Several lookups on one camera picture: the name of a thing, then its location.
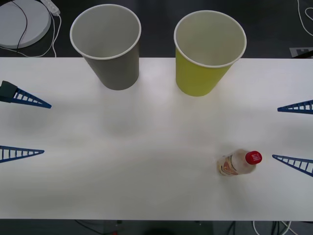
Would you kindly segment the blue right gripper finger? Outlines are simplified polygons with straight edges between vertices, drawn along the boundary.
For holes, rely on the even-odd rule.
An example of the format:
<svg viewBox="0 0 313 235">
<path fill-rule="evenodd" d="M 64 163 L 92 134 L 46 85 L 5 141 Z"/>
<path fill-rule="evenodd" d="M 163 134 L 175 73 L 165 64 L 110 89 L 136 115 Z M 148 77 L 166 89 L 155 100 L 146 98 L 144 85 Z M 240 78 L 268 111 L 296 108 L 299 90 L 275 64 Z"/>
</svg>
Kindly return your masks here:
<svg viewBox="0 0 313 235">
<path fill-rule="evenodd" d="M 313 161 L 309 159 L 294 158 L 282 155 L 272 155 L 277 161 L 288 165 L 306 175 L 313 176 Z"/>
<path fill-rule="evenodd" d="M 277 108 L 278 112 L 285 113 L 312 113 L 313 112 L 313 100 L 294 103 Z"/>
</svg>

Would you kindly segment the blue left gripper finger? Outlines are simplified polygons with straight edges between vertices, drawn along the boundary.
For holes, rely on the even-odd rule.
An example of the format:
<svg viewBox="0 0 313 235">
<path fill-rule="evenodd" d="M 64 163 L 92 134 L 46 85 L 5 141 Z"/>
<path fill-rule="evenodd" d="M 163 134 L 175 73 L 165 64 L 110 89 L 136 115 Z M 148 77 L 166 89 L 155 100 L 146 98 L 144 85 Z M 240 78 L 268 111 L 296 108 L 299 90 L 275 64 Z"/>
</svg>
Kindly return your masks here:
<svg viewBox="0 0 313 235">
<path fill-rule="evenodd" d="M 18 88 L 8 81 L 2 81 L 0 86 L 0 101 L 50 109 L 52 105 L 42 99 Z"/>
<path fill-rule="evenodd" d="M 10 162 L 43 154 L 44 150 L 0 146 L 0 162 Z"/>
</svg>

